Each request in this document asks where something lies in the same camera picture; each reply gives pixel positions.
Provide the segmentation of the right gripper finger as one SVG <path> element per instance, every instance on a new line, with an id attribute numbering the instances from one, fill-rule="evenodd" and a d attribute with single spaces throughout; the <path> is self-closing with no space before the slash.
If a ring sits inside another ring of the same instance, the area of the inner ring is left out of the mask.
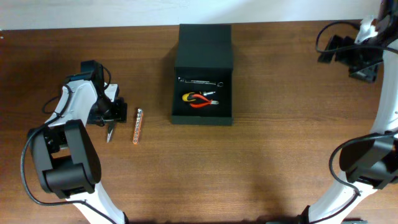
<path id="1" fill-rule="evenodd" d="M 331 37 L 325 47 L 325 50 L 336 50 L 342 43 L 342 38 L 338 35 Z M 318 62 L 320 63 L 330 63 L 334 53 L 321 53 Z"/>
<path id="2" fill-rule="evenodd" d="M 371 66 L 359 70 L 349 69 L 349 77 L 367 83 L 374 83 L 377 78 L 378 66 Z"/>

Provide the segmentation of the orange long-nose pliers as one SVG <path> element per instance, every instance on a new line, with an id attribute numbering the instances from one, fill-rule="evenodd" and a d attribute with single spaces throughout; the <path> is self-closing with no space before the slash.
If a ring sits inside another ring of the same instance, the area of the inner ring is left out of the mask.
<path id="1" fill-rule="evenodd" d="M 111 122 L 108 124 L 106 142 L 110 142 L 112 140 L 115 127 L 116 127 L 115 122 Z"/>

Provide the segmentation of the yellow black stubby screwdriver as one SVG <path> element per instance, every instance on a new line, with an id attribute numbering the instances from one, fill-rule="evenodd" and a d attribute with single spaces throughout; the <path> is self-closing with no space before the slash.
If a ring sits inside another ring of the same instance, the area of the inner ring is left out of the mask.
<path id="1" fill-rule="evenodd" d="M 193 102 L 196 100 L 209 101 L 207 96 L 214 95 L 215 91 L 198 91 L 186 93 L 182 96 L 184 102 Z"/>

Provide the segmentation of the red small cutting pliers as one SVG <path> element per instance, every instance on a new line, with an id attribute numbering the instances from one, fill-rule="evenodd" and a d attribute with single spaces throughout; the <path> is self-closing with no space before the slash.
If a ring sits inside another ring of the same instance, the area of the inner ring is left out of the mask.
<path id="1" fill-rule="evenodd" d="M 218 104 L 219 104 L 219 101 L 216 101 L 216 100 L 209 100 L 209 101 L 196 100 L 196 101 L 190 102 L 190 106 L 192 108 L 202 108 L 205 106 L 218 105 Z"/>

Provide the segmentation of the chrome combination wrench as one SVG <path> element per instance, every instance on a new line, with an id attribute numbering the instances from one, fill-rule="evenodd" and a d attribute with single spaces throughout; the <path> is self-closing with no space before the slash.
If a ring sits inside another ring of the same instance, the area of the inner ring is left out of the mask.
<path id="1" fill-rule="evenodd" d="M 192 84 L 198 84 L 198 85 L 214 85 L 217 87 L 224 86 L 223 82 L 212 82 L 212 81 L 206 81 L 206 80 L 187 80 L 182 77 L 178 77 L 177 80 L 182 83 L 192 83 Z"/>

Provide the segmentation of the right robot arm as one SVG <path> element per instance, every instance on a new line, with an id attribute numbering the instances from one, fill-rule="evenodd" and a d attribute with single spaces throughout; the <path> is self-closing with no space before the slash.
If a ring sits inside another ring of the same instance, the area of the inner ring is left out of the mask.
<path id="1" fill-rule="evenodd" d="M 318 61 L 336 61 L 349 77 L 367 83 L 383 72 L 374 121 L 363 136 L 337 146 L 328 161 L 333 183 L 292 223 L 356 223 L 348 215 L 367 197 L 397 183 L 397 0 L 381 1 L 378 16 L 349 22 L 356 37 L 332 36 L 315 50 Z"/>

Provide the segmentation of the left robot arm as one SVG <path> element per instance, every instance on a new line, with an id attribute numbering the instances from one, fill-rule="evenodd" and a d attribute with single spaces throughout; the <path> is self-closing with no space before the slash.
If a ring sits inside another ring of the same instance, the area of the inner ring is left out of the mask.
<path id="1" fill-rule="evenodd" d="M 55 194 L 58 202 L 42 202 L 31 191 L 35 203 L 55 207 L 74 205 L 90 223 L 128 223 L 101 183 L 101 163 L 86 125 L 107 126 L 127 120 L 127 103 L 118 96 L 117 84 L 104 78 L 109 73 L 101 63 L 89 60 L 80 72 L 66 77 L 62 94 L 51 117 L 29 131 L 21 155 L 31 153 L 41 188 Z"/>

